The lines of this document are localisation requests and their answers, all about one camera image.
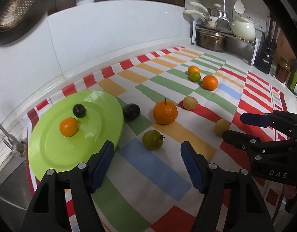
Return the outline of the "large orange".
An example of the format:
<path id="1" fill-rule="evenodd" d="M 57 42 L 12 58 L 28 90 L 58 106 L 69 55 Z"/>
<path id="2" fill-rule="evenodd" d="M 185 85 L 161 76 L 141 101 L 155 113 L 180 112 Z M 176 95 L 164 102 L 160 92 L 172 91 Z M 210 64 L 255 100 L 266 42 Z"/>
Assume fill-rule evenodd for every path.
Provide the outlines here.
<path id="1" fill-rule="evenodd" d="M 213 75 L 206 75 L 202 80 L 202 87 L 206 90 L 213 91 L 218 87 L 218 80 Z"/>

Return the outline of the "green plastic plate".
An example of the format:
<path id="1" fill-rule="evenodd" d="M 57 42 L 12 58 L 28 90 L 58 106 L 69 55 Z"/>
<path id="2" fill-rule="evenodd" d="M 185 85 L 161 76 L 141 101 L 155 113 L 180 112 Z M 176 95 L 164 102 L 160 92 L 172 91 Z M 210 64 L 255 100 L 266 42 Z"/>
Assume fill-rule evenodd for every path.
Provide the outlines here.
<path id="1" fill-rule="evenodd" d="M 76 104 L 86 108 L 86 116 L 77 118 Z M 79 129 L 72 137 L 60 133 L 60 123 L 75 118 Z M 124 125 L 121 104 L 102 91 L 82 91 L 69 95 L 51 106 L 36 123 L 28 144 L 28 162 L 34 176 L 41 180 L 49 169 L 64 172 L 87 162 L 109 140 L 118 144 Z"/>

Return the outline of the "metal counter shelf rack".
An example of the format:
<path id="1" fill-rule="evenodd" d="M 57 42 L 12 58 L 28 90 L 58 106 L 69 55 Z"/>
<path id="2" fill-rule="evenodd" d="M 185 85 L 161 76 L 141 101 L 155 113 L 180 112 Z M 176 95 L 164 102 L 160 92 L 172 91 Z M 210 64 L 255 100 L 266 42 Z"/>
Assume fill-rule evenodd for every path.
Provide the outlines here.
<path id="1" fill-rule="evenodd" d="M 192 34 L 191 34 L 191 42 L 192 44 L 197 44 L 196 41 L 196 30 L 197 29 L 203 29 L 210 32 L 216 32 L 223 36 L 227 37 L 227 47 L 226 52 L 233 53 L 239 57 L 241 57 L 246 63 L 250 66 L 253 66 L 253 63 L 255 61 L 256 55 L 257 55 L 257 45 L 255 44 L 255 41 L 249 42 L 245 41 L 244 39 L 238 38 L 232 34 L 226 34 L 223 32 L 218 32 L 212 29 L 204 28 L 201 26 L 201 24 L 197 23 L 195 20 L 193 21 L 192 25 Z"/>

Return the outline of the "dark plum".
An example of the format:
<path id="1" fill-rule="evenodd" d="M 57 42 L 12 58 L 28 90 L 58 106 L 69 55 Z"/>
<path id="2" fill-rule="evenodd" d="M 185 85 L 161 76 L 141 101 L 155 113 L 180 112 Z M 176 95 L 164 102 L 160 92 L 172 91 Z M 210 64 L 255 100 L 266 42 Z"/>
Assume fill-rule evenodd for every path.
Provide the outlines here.
<path id="1" fill-rule="evenodd" d="M 76 104 L 72 112 L 77 118 L 84 118 L 86 116 L 86 108 L 82 104 Z"/>
<path id="2" fill-rule="evenodd" d="M 123 107 L 123 115 L 126 121 L 135 120 L 140 113 L 141 109 L 137 104 L 130 103 Z"/>

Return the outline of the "green fruit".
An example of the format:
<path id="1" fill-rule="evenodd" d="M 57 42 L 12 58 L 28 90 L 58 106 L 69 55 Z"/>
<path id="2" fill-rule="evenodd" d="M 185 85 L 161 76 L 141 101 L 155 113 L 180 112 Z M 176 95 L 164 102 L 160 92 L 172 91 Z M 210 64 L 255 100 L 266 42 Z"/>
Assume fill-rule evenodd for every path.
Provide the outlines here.
<path id="1" fill-rule="evenodd" d="M 142 143 L 146 150 L 157 150 L 162 147 L 165 137 L 156 130 L 146 132 L 142 137 Z"/>
<path id="2" fill-rule="evenodd" d="M 198 72 L 192 72 L 189 76 L 192 82 L 198 83 L 201 80 L 201 76 Z"/>

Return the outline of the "stainless steel sink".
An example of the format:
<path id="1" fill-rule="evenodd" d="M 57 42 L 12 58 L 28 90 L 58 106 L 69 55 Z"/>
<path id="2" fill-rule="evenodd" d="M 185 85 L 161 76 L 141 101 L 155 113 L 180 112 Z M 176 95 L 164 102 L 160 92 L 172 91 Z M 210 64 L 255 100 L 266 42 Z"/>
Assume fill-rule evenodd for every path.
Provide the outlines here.
<path id="1" fill-rule="evenodd" d="M 25 212 L 32 199 L 25 157 L 13 157 L 0 171 L 0 213 Z"/>

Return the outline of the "orange front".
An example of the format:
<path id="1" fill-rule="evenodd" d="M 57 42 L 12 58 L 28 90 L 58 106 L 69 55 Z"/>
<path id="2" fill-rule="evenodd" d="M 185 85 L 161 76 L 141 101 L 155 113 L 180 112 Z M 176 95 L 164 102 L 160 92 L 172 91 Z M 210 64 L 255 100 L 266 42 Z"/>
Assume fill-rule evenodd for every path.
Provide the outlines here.
<path id="1" fill-rule="evenodd" d="M 65 137 L 72 137 L 77 133 L 78 129 L 79 123 L 72 117 L 64 119 L 59 125 L 60 133 Z"/>

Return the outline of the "dark plum front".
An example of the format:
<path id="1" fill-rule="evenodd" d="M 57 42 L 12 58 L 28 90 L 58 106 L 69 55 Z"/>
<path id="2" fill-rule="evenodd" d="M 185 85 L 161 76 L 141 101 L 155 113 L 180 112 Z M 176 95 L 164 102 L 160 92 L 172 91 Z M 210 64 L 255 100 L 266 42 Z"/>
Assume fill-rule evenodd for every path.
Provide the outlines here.
<path id="1" fill-rule="evenodd" d="M 77 118 L 84 118 L 86 116 L 86 108 L 82 104 L 76 104 L 72 112 Z"/>

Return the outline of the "white rice spoon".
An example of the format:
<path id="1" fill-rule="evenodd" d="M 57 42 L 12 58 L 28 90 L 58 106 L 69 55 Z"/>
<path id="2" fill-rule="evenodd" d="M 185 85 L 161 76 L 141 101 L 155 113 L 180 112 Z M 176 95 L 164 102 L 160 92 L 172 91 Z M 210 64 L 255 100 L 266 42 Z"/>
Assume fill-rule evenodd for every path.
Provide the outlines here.
<path id="1" fill-rule="evenodd" d="M 234 8 L 235 12 L 238 14 L 243 14 L 245 12 L 245 7 L 244 7 L 242 0 L 235 1 L 233 8 Z"/>

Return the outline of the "cream ceramic pot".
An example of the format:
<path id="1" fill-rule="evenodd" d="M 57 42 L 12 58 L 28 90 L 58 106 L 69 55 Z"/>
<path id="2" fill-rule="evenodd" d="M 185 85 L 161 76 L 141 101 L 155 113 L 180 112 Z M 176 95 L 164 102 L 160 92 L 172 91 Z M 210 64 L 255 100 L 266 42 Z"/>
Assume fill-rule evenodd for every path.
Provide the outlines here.
<path id="1" fill-rule="evenodd" d="M 253 42 L 256 37 L 255 23 L 243 17 L 235 17 L 231 24 L 231 31 L 234 36 L 249 42 Z"/>

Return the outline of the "steel spatula hanging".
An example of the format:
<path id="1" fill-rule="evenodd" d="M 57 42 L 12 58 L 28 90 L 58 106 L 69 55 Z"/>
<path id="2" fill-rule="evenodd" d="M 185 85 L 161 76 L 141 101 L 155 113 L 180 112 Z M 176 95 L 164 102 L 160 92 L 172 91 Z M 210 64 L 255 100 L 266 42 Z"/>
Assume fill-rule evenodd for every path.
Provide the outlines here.
<path id="1" fill-rule="evenodd" d="M 226 0 L 222 0 L 222 4 L 223 4 L 222 17 L 217 19 L 217 21 L 215 22 L 215 30 L 229 34 L 231 27 L 230 27 L 230 22 L 226 15 Z"/>

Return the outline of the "black frying pan hanging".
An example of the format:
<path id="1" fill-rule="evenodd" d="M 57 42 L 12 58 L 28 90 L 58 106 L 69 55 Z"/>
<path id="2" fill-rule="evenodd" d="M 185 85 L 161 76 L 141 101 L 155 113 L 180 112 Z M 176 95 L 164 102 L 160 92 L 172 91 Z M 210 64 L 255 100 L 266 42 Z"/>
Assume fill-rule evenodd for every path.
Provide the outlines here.
<path id="1" fill-rule="evenodd" d="M 7 0 L 0 0 L 0 8 Z M 12 43 L 26 34 L 44 16 L 51 0 L 37 0 L 29 10 L 27 16 L 15 27 L 0 32 L 0 46 Z"/>

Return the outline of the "cream handled saucepan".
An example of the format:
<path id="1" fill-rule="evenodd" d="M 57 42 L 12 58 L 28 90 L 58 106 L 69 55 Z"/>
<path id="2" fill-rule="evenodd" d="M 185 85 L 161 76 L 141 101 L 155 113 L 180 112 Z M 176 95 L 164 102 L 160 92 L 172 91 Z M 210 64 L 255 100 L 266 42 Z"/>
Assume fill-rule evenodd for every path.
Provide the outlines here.
<path id="1" fill-rule="evenodd" d="M 207 8 L 204 5 L 197 2 L 189 2 L 193 9 L 185 9 L 184 14 L 191 15 L 191 17 L 203 27 L 208 29 L 215 29 L 215 23 L 217 19 L 221 18 L 223 11 L 221 5 L 214 4 L 213 8 Z"/>

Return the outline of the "small orange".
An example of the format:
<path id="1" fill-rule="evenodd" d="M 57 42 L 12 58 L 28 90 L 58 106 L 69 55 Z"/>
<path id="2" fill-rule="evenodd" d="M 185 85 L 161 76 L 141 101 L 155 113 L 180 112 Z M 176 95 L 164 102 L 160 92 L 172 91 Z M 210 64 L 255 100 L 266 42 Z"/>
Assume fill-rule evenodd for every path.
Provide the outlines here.
<path id="1" fill-rule="evenodd" d="M 200 74 L 200 69 L 197 66 L 189 66 L 188 74 L 192 74 L 194 72 Z"/>

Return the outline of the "steel cooking pot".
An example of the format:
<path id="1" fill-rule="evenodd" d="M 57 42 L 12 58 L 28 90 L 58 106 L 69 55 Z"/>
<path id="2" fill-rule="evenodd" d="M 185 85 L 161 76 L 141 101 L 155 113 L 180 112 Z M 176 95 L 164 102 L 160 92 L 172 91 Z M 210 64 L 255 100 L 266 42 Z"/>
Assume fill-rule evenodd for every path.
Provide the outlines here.
<path id="1" fill-rule="evenodd" d="M 227 47 L 227 37 L 216 32 L 203 29 L 196 30 L 197 44 L 205 49 L 215 52 L 225 52 Z"/>

